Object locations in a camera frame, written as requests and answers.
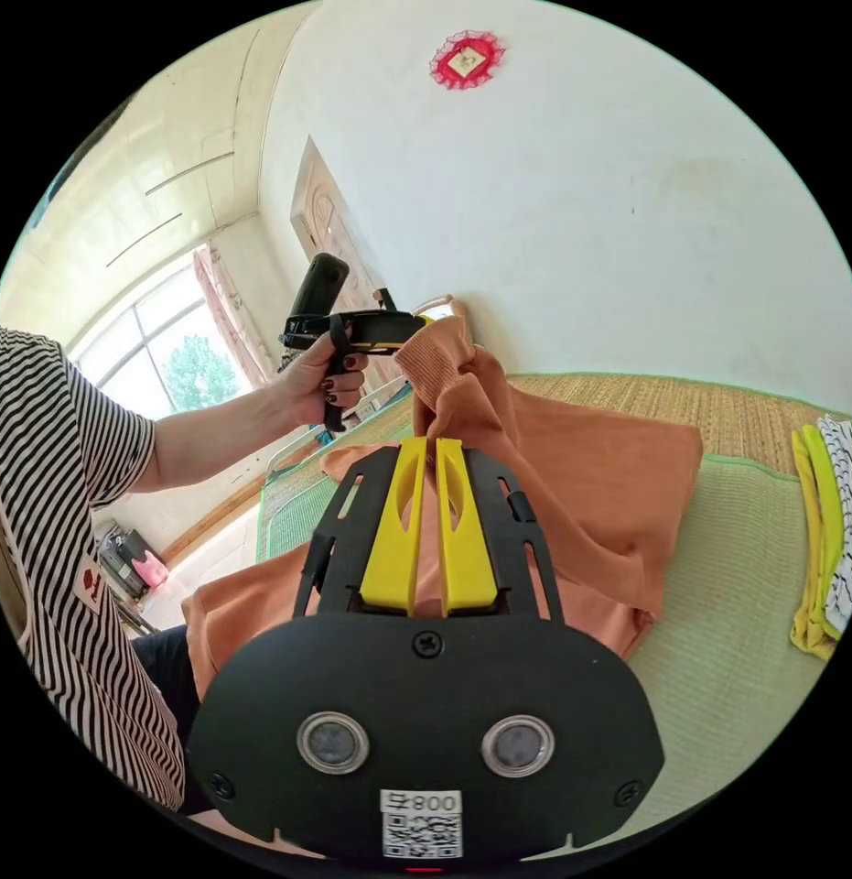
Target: red paper decoration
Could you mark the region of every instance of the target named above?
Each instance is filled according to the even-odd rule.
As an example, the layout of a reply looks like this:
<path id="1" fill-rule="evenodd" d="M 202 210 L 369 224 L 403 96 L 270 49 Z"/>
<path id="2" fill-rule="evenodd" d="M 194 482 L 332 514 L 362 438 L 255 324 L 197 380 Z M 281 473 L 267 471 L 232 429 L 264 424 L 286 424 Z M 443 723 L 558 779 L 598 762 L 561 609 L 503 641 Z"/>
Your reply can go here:
<path id="1" fill-rule="evenodd" d="M 463 30 L 445 41 L 429 69 L 432 79 L 447 89 L 476 89 L 492 79 L 504 53 L 494 34 Z"/>

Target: label sticker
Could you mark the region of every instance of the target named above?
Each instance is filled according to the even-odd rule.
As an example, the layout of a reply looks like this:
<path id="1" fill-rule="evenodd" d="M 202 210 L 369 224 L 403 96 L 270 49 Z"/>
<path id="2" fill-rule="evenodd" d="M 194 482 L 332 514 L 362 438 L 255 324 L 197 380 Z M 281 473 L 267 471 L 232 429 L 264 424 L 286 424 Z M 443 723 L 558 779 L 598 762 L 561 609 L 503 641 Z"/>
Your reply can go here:
<path id="1" fill-rule="evenodd" d="M 88 555 L 81 558 L 78 574 L 75 577 L 74 591 L 94 613 L 99 613 L 102 606 L 102 591 L 105 589 L 105 578 L 99 565 Z"/>
<path id="2" fill-rule="evenodd" d="M 387 858 L 461 858 L 462 793 L 381 790 L 383 854 Z"/>

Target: woman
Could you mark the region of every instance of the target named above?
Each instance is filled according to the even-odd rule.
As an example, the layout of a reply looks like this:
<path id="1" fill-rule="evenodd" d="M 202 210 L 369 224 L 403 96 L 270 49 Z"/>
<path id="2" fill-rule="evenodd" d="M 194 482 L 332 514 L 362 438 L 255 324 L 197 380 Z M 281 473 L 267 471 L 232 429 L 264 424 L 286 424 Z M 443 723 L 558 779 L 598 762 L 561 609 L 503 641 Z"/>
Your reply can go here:
<path id="1" fill-rule="evenodd" d="M 268 387 L 157 422 L 110 400 L 59 345 L 0 327 L 0 600 L 35 677 L 129 787 L 185 815 L 210 808 L 183 748 L 198 702 L 185 627 L 131 642 L 100 572 L 91 513 L 127 492 L 209 479 L 326 399 L 358 401 L 367 358 L 326 377 L 328 336 Z"/>

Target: folded clothes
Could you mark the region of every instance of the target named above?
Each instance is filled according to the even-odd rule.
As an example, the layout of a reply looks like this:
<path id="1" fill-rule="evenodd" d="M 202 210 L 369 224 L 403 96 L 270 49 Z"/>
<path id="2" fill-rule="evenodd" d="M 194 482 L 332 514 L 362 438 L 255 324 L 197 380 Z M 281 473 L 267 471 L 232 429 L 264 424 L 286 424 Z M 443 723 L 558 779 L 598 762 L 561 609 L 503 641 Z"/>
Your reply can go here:
<path id="1" fill-rule="evenodd" d="M 852 614 L 852 421 L 835 421 L 826 415 L 817 424 L 836 479 L 843 519 L 841 548 L 828 571 L 825 590 L 825 619 L 840 634 Z"/>
<path id="2" fill-rule="evenodd" d="M 792 643 L 805 653 L 820 659 L 830 659 L 835 652 L 836 640 L 825 630 L 822 613 L 820 582 L 822 579 L 824 528 L 822 507 L 816 485 L 813 460 L 804 441 L 803 432 L 792 433 L 794 465 L 801 479 L 803 508 L 807 519 L 807 572 L 803 598 L 792 626 Z"/>
<path id="3" fill-rule="evenodd" d="M 840 632 L 825 618 L 825 598 L 844 549 L 844 514 L 840 504 L 840 492 L 837 488 L 834 467 L 822 434 L 812 424 L 805 424 L 801 428 L 801 433 L 807 454 L 810 456 L 810 463 L 813 466 L 816 493 L 819 498 L 819 513 L 822 517 L 822 539 L 819 543 L 819 585 L 811 620 L 828 637 L 837 640 L 840 637 Z"/>
<path id="4" fill-rule="evenodd" d="M 545 532 L 566 622 L 627 656 L 661 611 L 663 571 L 702 458 L 699 431 L 525 394 L 462 331 L 457 318 L 436 321 L 395 356 L 415 392 L 414 433 L 432 452 L 448 437 L 510 467 Z M 339 479 L 367 451 L 329 453 L 324 469 Z M 431 483 L 418 613 L 438 612 L 436 521 Z M 290 618 L 306 553 L 293 549 L 184 602 L 200 696 L 236 649 Z"/>

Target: fingers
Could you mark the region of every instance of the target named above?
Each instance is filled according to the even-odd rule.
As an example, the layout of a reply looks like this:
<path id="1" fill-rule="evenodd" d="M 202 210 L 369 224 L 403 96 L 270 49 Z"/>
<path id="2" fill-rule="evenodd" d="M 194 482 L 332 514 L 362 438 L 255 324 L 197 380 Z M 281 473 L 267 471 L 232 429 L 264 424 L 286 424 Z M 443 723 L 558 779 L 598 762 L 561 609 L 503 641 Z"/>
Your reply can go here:
<path id="1" fill-rule="evenodd" d="M 368 368 L 367 354 L 349 354 L 343 358 L 343 368 L 349 372 Z"/>
<path id="2" fill-rule="evenodd" d="M 322 382 L 325 399 L 332 406 L 350 409 L 361 399 L 361 386 L 364 384 L 364 373 L 344 373 L 332 375 Z"/>
<path id="3" fill-rule="evenodd" d="M 327 366 L 334 351 L 334 342 L 331 341 L 330 333 L 326 332 L 319 336 L 297 360 L 305 363 L 307 366 Z M 367 354 L 349 354 L 343 359 L 344 369 L 350 372 L 365 369 L 367 365 Z"/>
<path id="4" fill-rule="evenodd" d="M 329 391 L 325 399 L 332 405 L 338 406 L 343 411 L 347 409 L 352 409 L 356 406 L 361 400 L 361 390 L 356 389 L 354 391 Z"/>
<path id="5" fill-rule="evenodd" d="M 322 382 L 322 390 L 329 394 L 345 394 L 350 391 L 358 392 L 364 384 L 364 373 L 343 373 L 341 375 L 328 375 Z"/>
<path id="6" fill-rule="evenodd" d="M 298 363 L 307 366 L 327 366 L 331 355 L 334 353 L 334 342 L 331 341 L 330 333 L 320 335 L 298 358 Z"/>

